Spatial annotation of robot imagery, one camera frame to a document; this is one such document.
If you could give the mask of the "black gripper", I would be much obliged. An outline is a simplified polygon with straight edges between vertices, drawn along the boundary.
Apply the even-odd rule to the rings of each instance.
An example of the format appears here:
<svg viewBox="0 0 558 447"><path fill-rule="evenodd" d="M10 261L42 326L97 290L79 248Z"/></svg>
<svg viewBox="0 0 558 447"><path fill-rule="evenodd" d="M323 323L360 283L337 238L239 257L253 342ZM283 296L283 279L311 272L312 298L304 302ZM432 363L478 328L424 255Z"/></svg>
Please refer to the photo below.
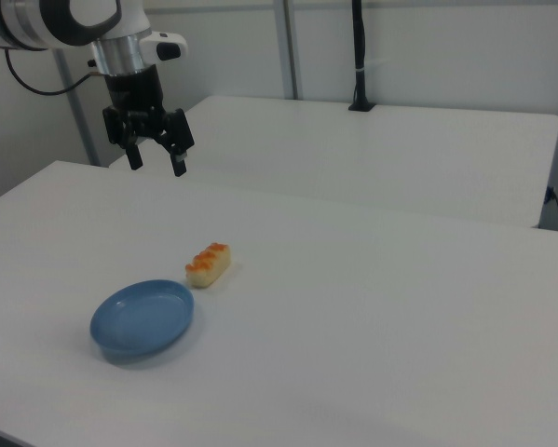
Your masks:
<svg viewBox="0 0 558 447"><path fill-rule="evenodd" d="M195 145L183 109L166 112L163 90L155 65L136 74L106 75L112 104L102 110L107 138L124 150L129 166L143 166L138 136L153 138L170 155L175 177L186 174L187 151Z"/></svg>

